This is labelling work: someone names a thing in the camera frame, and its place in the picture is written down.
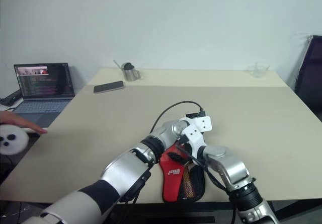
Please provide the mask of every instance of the smartphone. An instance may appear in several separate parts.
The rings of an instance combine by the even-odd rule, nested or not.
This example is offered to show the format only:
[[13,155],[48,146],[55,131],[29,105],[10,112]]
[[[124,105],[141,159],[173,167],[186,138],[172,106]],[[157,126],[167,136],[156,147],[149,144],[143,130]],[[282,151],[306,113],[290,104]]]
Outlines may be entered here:
[[109,92],[124,88],[123,81],[94,86],[94,93]]

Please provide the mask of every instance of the table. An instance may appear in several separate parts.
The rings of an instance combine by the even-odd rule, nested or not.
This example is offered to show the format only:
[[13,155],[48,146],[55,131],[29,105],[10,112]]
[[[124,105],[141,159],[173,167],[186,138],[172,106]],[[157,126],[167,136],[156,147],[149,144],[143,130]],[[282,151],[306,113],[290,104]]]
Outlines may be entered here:
[[[93,85],[122,79],[118,69],[99,71],[4,181],[0,199],[52,203],[92,184],[105,165],[145,138],[163,109],[181,100],[203,106],[213,124],[206,142],[237,153],[264,198],[322,197],[316,188],[322,186],[322,123],[274,72],[265,79],[243,71],[146,70],[142,76],[122,90],[94,95]],[[183,104],[160,122],[196,111]],[[138,203],[162,202],[160,167],[151,173]],[[227,196],[206,178],[200,201]]]

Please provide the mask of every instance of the clear plastic cup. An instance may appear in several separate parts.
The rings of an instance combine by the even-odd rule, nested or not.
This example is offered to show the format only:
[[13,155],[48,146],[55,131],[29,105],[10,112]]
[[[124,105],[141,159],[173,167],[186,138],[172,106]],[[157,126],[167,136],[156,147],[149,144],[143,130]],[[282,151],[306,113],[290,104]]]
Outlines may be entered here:
[[253,69],[250,71],[251,75],[255,78],[263,78],[270,65],[265,62],[256,62],[255,65],[252,67]]

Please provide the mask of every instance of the white object with black dots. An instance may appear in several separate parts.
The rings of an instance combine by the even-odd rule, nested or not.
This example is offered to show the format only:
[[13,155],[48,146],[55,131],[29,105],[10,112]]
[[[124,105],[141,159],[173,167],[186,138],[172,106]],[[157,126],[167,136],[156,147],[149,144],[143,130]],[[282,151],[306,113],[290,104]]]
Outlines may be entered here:
[[28,145],[29,137],[24,130],[17,126],[0,125],[0,154],[16,155]]

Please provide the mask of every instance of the laptop screen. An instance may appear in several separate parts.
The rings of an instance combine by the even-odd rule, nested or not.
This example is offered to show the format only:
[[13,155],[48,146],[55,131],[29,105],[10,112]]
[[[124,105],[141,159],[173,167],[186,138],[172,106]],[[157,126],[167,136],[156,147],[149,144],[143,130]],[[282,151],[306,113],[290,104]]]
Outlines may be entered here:
[[72,98],[68,63],[15,64],[24,98]]

